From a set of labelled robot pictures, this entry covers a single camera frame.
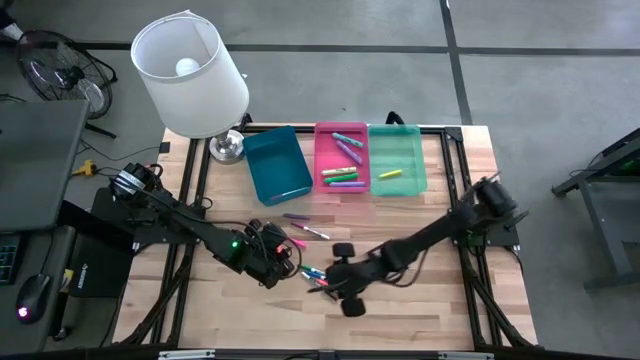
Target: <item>teal bin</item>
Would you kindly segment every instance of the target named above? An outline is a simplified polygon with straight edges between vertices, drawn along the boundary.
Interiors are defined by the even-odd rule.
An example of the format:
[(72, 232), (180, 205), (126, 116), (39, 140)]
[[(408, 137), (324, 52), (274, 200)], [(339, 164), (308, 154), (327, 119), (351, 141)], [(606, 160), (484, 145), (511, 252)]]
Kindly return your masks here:
[[(370, 125), (371, 193), (376, 196), (415, 196), (427, 190), (427, 172), (420, 128), (415, 125)], [(402, 170), (402, 175), (379, 179)]]
[(272, 206), (311, 191), (311, 173), (291, 126), (246, 137), (242, 144), (260, 202)]

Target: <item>concrete floor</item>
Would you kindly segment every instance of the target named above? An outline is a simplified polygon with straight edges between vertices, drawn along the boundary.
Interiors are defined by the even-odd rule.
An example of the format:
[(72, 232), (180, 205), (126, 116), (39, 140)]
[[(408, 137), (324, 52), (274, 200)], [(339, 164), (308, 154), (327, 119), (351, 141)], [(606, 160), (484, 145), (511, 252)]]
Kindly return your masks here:
[[(640, 48), (634, 0), (449, 0), (459, 46)], [(131, 41), (150, 21), (191, 9), (227, 43), (446, 46), (437, 0), (21, 0), (25, 29), (74, 39)], [(163, 126), (128, 52), (94, 51), (121, 81), (96, 124), (116, 141), (85, 139), (113, 157), (157, 144)], [(0, 50), (0, 93), (36, 100)], [(255, 121), (460, 124), (448, 55), (232, 53), (248, 74)], [(502, 179), (531, 215), (518, 226), (525, 282), (540, 344), (554, 350), (638, 357), (640, 287), (587, 294), (584, 281), (607, 274), (579, 194), (549, 189), (602, 148), (640, 125), (640, 57), (461, 56), (474, 124), (488, 125)], [(147, 152), (100, 166), (152, 162)], [(104, 179), (74, 179), (68, 197), (90, 206)]]

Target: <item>white lampshade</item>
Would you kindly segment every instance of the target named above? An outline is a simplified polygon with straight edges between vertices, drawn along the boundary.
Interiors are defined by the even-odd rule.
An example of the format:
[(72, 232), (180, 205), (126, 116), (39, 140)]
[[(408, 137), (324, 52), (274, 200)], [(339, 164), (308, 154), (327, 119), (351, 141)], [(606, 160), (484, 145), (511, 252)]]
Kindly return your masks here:
[[(188, 10), (142, 29), (133, 41), (131, 59), (160, 119), (176, 134), (219, 135), (242, 119), (249, 106), (247, 85), (218, 30)], [(181, 60), (178, 68), (186, 75), (178, 76)]]

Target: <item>desk fan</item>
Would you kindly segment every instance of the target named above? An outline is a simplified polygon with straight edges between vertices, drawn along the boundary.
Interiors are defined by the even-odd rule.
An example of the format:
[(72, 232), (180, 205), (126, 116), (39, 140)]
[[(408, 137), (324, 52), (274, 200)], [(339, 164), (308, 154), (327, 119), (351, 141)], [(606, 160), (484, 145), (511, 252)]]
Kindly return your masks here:
[[(111, 84), (118, 80), (115, 70), (73, 40), (53, 31), (31, 30), (22, 35), (17, 50), (22, 76), (42, 99), (87, 100), (89, 119), (104, 116), (111, 107)], [(111, 79), (102, 66), (111, 71)], [(91, 124), (86, 128), (116, 137)]]

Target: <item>wooden table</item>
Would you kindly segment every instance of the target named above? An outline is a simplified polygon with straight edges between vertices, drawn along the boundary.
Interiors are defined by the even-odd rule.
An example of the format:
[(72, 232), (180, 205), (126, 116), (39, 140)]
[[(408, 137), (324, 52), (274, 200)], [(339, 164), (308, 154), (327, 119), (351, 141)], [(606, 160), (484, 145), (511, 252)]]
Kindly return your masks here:
[[(489, 131), (484, 126), (463, 127), (471, 180), (497, 170)], [(298, 135), (309, 168), (313, 168), (313, 135)], [(162, 181), (177, 197), (189, 141), (167, 130), (163, 141), (171, 152), (160, 155)], [(202, 144), (197, 154), (202, 154)], [(374, 197), (371, 194), (315, 194), (272, 207), (256, 195), (246, 161), (235, 165), (211, 162), (205, 196), (213, 201), (208, 219), (259, 218), (283, 226), (293, 237), (310, 240), (303, 252), (305, 264), (325, 268), (331, 264), (334, 241), (353, 242), (358, 254), (394, 237), (410, 235), (442, 216), (450, 207), (440, 141), (423, 136), (428, 190), (416, 197)], [(459, 177), (458, 161), (454, 164)], [(193, 199), (200, 160), (191, 182)], [(332, 236), (314, 241), (307, 233), (288, 226), (285, 212), (312, 217), (309, 226)], [(114, 341), (129, 335), (155, 302), (167, 246), (151, 246), (138, 255), (119, 314)], [(505, 314), (535, 343), (535, 331), (518, 263), (502, 248), (487, 249), (494, 297)], [(214, 261), (198, 246), (185, 307), (181, 347), (262, 349), (472, 349), (469, 319), (457, 250), (450, 241), (433, 247), (416, 284), (405, 289), (370, 286), (362, 295), (367, 314), (346, 318), (337, 303), (322, 295), (307, 294), (301, 277), (282, 281), (271, 289), (259, 287), (247, 275), (237, 275)], [(483, 333), (490, 339), (486, 311), (478, 300)], [(166, 324), (170, 323), (169, 306)]]

